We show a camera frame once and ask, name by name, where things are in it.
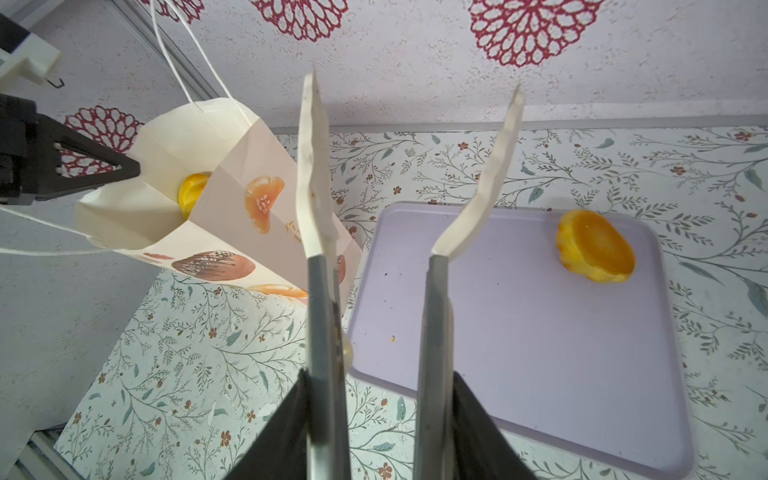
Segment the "round orange fake bun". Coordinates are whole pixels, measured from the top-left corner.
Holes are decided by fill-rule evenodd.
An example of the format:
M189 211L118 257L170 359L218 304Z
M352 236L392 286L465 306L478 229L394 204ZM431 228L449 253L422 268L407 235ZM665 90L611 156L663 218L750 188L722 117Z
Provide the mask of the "round orange fake bun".
M185 220L191 215L210 177L211 172L201 172L191 174L182 181L178 189L177 201Z

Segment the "printed paper bakery bag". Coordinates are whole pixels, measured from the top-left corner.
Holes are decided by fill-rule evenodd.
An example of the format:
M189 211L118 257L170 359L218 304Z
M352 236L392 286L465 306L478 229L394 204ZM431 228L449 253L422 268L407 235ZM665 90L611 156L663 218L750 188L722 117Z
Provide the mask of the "printed paper bakery bag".
M231 95L189 101L145 124L128 152L138 177L107 184L74 207L74 232L111 250L214 284L306 301L308 268L296 213L297 151ZM211 172L185 220L178 189ZM362 252L335 216L345 302Z

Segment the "orange oval fake bread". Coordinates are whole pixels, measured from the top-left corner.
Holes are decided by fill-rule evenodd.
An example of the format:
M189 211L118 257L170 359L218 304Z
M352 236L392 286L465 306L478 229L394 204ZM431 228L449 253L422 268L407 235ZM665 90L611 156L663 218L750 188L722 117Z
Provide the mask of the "orange oval fake bread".
M565 213L559 220L555 242L564 268L593 282L621 283L634 273L634 250L613 224L598 213Z

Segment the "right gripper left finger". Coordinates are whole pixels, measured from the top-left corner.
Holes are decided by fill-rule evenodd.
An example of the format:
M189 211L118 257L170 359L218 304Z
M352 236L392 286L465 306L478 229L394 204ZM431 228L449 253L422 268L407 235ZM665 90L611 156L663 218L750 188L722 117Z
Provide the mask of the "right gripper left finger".
M315 74L305 76L298 128L296 213L307 258L306 365L230 479L351 476L330 187L329 122Z

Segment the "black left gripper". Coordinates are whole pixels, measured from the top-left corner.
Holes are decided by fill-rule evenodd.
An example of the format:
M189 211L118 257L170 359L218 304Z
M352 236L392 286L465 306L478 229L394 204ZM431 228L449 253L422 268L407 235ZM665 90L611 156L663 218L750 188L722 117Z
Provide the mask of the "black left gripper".
M47 81L60 51L1 16L1 203L30 205L130 180L140 164L42 114L6 90L25 78Z

